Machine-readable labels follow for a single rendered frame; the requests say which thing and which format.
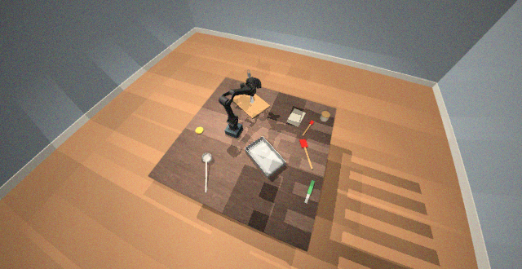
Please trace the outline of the light wooden cutting board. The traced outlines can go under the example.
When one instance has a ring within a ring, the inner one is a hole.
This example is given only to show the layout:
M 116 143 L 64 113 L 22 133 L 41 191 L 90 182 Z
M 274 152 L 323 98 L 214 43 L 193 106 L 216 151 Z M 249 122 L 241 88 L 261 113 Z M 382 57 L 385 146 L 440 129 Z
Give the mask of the light wooden cutting board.
M 253 96 L 254 102 L 250 102 L 250 95 L 235 95 L 233 102 L 240 107 L 245 113 L 247 113 L 252 119 L 269 108 L 270 105 L 258 97 L 256 94 Z

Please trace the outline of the white jar with wooden lid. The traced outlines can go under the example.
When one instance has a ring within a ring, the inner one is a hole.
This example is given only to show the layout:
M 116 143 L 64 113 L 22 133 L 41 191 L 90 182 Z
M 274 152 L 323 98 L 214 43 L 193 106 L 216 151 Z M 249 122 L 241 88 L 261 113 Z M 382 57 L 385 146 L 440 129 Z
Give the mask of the white jar with wooden lid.
M 330 113 L 327 112 L 327 111 L 323 111 L 321 113 L 321 115 L 320 115 L 320 120 L 321 121 L 328 121 L 329 117 L 330 117 Z

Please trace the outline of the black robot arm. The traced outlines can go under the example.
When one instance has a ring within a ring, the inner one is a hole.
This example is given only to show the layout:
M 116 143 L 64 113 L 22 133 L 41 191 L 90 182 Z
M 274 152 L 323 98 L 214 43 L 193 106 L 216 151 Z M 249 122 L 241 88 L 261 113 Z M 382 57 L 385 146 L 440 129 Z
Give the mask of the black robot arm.
M 238 125 L 237 125 L 238 116 L 235 113 L 233 113 L 231 106 L 230 106 L 231 102 L 233 101 L 234 96 L 235 95 L 254 96 L 254 94 L 256 93 L 256 87 L 258 87 L 258 85 L 259 85 L 259 81 L 260 80 L 256 77 L 248 77 L 248 78 L 246 78 L 246 83 L 248 83 L 246 86 L 244 86 L 241 89 L 230 89 L 229 91 L 223 93 L 219 97 L 219 102 L 224 106 L 224 108 L 228 114 L 228 119 L 226 122 L 228 123 L 230 130 L 235 131 L 238 127 Z M 226 98 L 225 96 L 227 96 L 227 95 L 231 95 L 231 99 Z

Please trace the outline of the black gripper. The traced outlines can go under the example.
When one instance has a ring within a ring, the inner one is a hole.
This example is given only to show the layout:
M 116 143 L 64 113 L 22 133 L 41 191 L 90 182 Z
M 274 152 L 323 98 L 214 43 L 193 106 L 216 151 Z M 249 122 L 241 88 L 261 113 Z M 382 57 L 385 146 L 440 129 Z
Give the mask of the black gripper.
M 245 83 L 241 83 L 240 86 L 241 86 L 241 88 L 243 88 L 245 86 Z M 258 85 L 257 89 L 258 88 L 261 88 L 261 81 L 259 81 L 259 85 Z

